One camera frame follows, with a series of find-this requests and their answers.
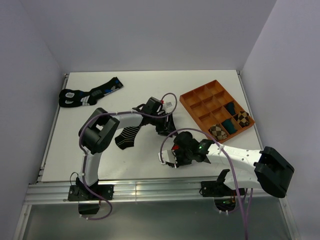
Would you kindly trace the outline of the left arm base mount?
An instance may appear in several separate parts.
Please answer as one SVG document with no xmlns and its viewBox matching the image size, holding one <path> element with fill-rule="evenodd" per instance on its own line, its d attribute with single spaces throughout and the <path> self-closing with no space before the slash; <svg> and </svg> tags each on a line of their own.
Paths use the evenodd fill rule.
<svg viewBox="0 0 320 240">
<path fill-rule="evenodd" d="M 92 191 L 109 201 L 113 199 L 114 185 L 98 184 L 95 189 L 92 189 Z M 83 201 L 98 201 L 101 199 L 98 196 L 89 192 L 85 187 L 72 185 L 69 188 L 67 200 L 69 202 L 83 202 Z"/>
</svg>

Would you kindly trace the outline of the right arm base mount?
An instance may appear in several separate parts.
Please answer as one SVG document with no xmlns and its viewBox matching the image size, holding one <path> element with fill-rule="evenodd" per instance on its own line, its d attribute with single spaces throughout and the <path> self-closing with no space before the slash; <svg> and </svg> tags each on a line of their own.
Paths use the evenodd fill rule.
<svg viewBox="0 0 320 240">
<path fill-rule="evenodd" d="M 232 190 L 228 186 L 218 181 L 202 181 L 200 185 L 201 187 L 199 194 L 203 197 L 222 198 L 234 197 L 237 195 L 236 190 Z"/>
</svg>

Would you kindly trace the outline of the black white striped sock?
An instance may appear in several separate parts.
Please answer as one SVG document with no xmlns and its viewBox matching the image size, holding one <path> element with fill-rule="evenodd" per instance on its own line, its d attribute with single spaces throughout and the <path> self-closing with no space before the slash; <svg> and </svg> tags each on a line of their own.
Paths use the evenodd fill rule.
<svg viewBox="0 0 320 240">
<path fill-rule="evenodd" d="M 134 147 L 135 138 L 140 129 L 141 129 L 141 126 L 125 127 L 120 133 L 120 135 L 114 138 L 115 144 L 121 150 Z"/>
</svg>

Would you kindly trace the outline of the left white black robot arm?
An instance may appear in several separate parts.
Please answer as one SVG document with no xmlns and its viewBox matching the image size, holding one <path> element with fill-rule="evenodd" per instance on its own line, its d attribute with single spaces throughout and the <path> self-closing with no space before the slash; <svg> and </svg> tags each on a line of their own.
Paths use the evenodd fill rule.
<svg viewBox="0 0 320 240">
<path fill-rule="evenodd" d="M 117 130 L 122 130 L 120 135 L 123 139 L 119 139 L 118 143 L 123 144 L 134 140 L 140 128 L 146 125 L 155 126 L 161 136 L 168 136 L 176 129 L 173 112 L 167 111 L 163 101 L 154 97 L 129 111 L 107 112 L 97 108 L 78 133 L 83 160 L 69 194 L 82 201 L 111 199 L 106 196 L 108 189 L 99 186 L 98 170 L 102 153 L 109 147 Z"/>
</svg>

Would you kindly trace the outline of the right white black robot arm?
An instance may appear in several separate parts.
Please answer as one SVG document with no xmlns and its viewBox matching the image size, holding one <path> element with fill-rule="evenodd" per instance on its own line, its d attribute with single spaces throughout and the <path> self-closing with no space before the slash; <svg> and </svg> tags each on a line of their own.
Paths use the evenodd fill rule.
<svg viewBox="0 0 320 240">
<path fill-rule="evenodd" d="M 220 172 L 210 189 L 215 197 L 225 197 L 245 189 L 262 189 L 267 194 L 284 198 L 295 172 L 294 167 L 273 147 L 249 150 L 213 140 L 197 141 L 189 131 L 176 134 L 170 150 L 158 153 L 162 165 L 172 168 L 193 162 L 220 164 Z"/>
</svg>

